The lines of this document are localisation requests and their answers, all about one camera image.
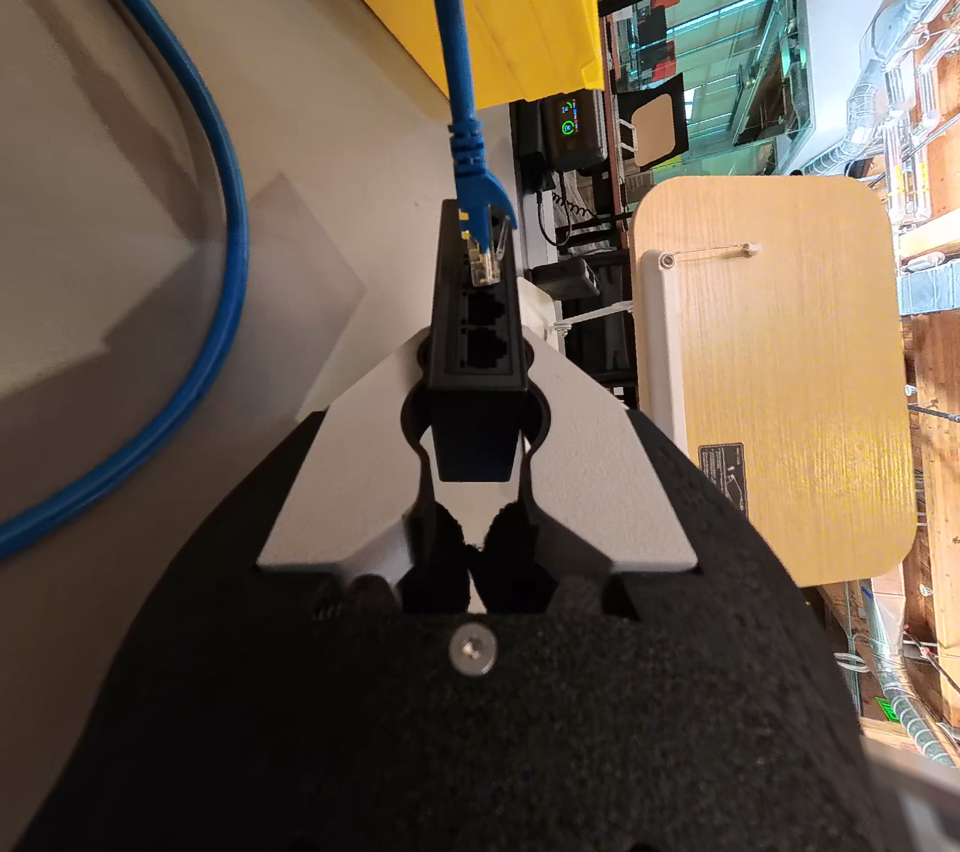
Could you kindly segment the black power adapter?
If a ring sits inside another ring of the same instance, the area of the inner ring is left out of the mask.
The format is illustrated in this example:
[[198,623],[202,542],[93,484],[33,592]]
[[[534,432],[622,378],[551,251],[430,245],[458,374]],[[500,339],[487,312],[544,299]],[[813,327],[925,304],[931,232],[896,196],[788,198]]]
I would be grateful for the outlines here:
[[566,258],[537,266],[531,270],[529,281],[558,302],[600,295],[596,274],[584,257]]

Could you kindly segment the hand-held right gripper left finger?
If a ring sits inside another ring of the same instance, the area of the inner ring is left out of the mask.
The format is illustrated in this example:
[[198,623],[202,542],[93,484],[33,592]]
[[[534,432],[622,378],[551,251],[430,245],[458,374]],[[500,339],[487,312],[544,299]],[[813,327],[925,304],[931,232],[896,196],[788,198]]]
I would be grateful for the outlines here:
[[434,489],[404,405],[423,378],[417,332],[342,393],[322,417],[257,558],[267,573],[377,576],[397,589],[434,531]]

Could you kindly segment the black chair with tan seat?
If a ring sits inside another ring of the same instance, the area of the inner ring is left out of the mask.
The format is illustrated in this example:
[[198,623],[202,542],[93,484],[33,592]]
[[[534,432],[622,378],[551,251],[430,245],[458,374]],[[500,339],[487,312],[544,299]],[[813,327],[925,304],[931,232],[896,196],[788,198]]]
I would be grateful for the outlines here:
[[638,172],[683,155],[690,149],[685,79],[682,73],[655,88],[613,95],[620,120],[632,129],[632,161]]

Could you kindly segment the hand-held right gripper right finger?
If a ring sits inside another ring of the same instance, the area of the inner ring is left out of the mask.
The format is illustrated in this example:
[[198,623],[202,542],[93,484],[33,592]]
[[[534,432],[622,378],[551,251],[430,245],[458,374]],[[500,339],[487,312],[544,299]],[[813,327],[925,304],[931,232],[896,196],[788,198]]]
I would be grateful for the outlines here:
[[541,524],[536,559],[556,579],[695,568],[628,409],[530,330],[524,338],[530,385],[548,417],[524,461],[525,503]]

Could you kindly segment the black power station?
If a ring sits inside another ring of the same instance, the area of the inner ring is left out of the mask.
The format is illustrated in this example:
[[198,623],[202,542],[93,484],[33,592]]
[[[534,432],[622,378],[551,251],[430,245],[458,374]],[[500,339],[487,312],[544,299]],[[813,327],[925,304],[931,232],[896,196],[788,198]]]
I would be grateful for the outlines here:
[[609,157],[602,90],[553,94],[539,102],[547,168],[557,174],[590,170]]

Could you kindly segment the black network switch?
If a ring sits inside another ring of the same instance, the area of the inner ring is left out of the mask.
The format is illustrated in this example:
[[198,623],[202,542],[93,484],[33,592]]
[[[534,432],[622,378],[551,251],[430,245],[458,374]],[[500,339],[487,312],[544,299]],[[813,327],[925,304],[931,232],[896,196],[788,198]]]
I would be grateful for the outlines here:
[[429,428],[444,483],[506,483],[512,474],[529,394],[512,231],[494,284],[475,285],[460,211],[441,205],[434,296],[425,366]]

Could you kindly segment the wooden folding table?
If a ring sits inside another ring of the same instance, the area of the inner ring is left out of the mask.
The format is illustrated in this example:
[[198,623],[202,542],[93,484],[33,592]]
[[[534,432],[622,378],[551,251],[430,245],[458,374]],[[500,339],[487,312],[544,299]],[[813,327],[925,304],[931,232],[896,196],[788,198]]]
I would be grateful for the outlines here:
[[916,534],[892,227],[843,176],[683,176],[630,229],[638,404],[798,586]]

